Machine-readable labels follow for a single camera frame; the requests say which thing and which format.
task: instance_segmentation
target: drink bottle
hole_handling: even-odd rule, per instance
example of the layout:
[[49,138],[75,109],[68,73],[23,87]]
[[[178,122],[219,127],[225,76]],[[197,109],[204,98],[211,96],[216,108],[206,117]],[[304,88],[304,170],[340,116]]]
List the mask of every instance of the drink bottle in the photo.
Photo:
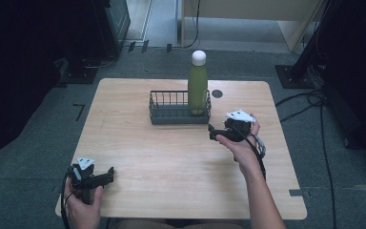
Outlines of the drink bottle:
[[193,52],[192,63],[188,80],[188,102],[193,115],[202,115],[207,109],[206,54],[203,51]]

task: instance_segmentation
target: gray carpet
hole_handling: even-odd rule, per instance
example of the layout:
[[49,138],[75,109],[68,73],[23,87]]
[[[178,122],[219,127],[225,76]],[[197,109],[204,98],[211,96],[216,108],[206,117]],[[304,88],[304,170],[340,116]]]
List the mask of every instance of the gray carpet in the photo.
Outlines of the gray carpet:
[[[264,80],[274,101],[310,90],[283,90],[276,64],[294,64],[296,54],[206,51],[210,79]],[[95,90],[105,77],[187,78],[192,51],[149,48],[124,50],[92,85],[54,88],[23,133],[0,151],[0,228],[63,228],[54,213],[59,187],[71,162]],[[79,106],[86,105],[80,118]],[[277,108],[280,118],[308,106],[300,97]],[[334,182],[337,228],[366,228],[366,151],[343,147],[343,136],[330,108],[323,110],[324,133]],[[308,210],[304,220],[286,220],[289,228],[333,228],[332,198],[322,151],[319,108],[282,123]]]

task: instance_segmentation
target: table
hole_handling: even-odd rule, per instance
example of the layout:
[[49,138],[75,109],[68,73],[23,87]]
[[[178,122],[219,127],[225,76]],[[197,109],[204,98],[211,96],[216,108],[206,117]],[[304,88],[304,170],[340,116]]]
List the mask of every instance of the table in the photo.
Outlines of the table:
[[[200,17],[274,20],[291,52],[325,0],[201,0]],[[185,17],[196,17],[198,0],[181,0],[181,46]]]
[[[152,125],[151,90],[186,90],[187,80],[102,79],[72,162],[96,161],[94,174],[115,169],[105,187],[102,217],[158,219],[248,219],[245,180],[232,153],[209,140],[207,125]],[[305,219],[302,196],[266,82],[209,81],[210,123],[222,129],[225,113],[254,113],[267,147],[267,182],[284,219]]]

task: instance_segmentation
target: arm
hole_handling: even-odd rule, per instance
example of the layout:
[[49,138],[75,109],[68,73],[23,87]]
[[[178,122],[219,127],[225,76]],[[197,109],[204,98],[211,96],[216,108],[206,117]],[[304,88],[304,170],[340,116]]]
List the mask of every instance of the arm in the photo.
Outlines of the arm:
[[[256,122],[251,129],[251,134],[257,135],[259,129],[260,125]],[[245,177],[252,228],[285,228],[284,221],[278,213],[270,189],[261,173],[256,155],[249,144],[245,140],[241,142],[230,141],[223,135],[217,135],[215,139],[231,150]],[[248,139],[255,146],[254,137],[250,135]]]
[[96,188],[92,205],[87,205],[76,197],[71,180],[68,178],[64,197],[67,201],[67,215],[75,229],[96,229],[100,223],[100,202],[103,196],[103,186]]

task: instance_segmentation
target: metal basket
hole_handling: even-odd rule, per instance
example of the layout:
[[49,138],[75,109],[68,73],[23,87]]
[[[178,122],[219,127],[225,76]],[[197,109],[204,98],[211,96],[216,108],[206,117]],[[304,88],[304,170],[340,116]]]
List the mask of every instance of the metal basket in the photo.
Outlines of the metal basket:
[[153,125],[208,124],[211,116],[210,92],[207,91],[206,108],[193,114],[188,104],[187,91],[151,91],[150,117]]

